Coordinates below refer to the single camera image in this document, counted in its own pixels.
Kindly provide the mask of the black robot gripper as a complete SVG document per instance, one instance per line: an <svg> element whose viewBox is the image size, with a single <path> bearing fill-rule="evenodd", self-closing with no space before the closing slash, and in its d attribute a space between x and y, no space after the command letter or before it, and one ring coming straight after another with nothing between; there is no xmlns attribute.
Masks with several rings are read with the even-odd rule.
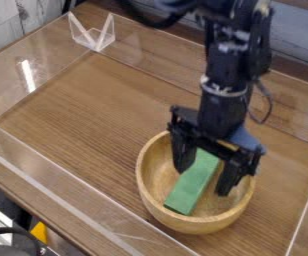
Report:
<svg viewBox="0 0 308 256"><path fill-rule="evenodd" d="M201 148L225 161L216 193L226 197L246 175L254 175L265 148L245 128L252 89L229 94L202 89L200 107L173 105L168 130L173 163L182 174Z"/></svg>

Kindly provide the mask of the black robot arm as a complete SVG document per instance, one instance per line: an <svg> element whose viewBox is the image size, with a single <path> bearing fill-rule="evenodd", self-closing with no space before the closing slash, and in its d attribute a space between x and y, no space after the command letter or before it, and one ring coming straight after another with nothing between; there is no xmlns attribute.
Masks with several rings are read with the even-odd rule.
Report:
<svg viewBox="0 0 308 256"><path fill-rule="evenodd" d="M174 167L184 172L204 149L225 161L216 193L226 196L241 179L257 173L265 146L249 133L249 105L272 63L270 0L154 0L168 17L154 20L132 0L117 0L132 18L153 29L174 26L193 12L204 25L206 70L196 109L173 106L168 130Z"/></svg>

